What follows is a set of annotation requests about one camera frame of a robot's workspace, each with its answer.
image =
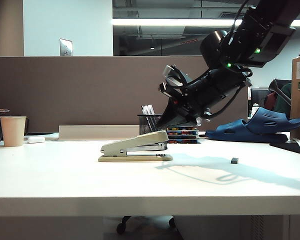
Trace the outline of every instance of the white desk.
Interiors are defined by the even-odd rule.
[[[106,143],[0,146],[0,216],[300,214],[300,154],[204,139],[169,144],[170,162],[98,162]]]

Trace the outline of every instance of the green shirt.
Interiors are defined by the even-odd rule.
[[[284,85],[281,88],[281,91],[291,99],[291,83]],[[288,118],[290,118],[290,110],[291,107],[289,106],[289,104],[286,103],[286,101],[278,95],[273,111],[278,113],[284,113]]]

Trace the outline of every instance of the stapler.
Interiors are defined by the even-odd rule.
[[[99,162],[132,162],[132,161],[171,161],[168,154],[143,154],[127,155],[127,152],[135,151],[160,151],[165,150],[165,141],[168,141],[167,132],[164,130],[138,135],[122,141],[103,145]]]

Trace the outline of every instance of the blue slipper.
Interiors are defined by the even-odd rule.
[[[205,135],[212,140],[251,142],[251,143],[285,143],[288,138],[285,134],[256,134],[246,127],[243,119],[220,125],[215,131],[206,131]]]
[[[300,127],[300,118],[288,119],[285,113],[259,107],[245,126],[255,134],[289,132]]]

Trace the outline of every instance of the small gray eraser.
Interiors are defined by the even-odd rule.
[[[238,164],[238,160],[239,160],[239,158],[233,157],[233,158],[231,159],[231,163],[232,163],[232,164]]]

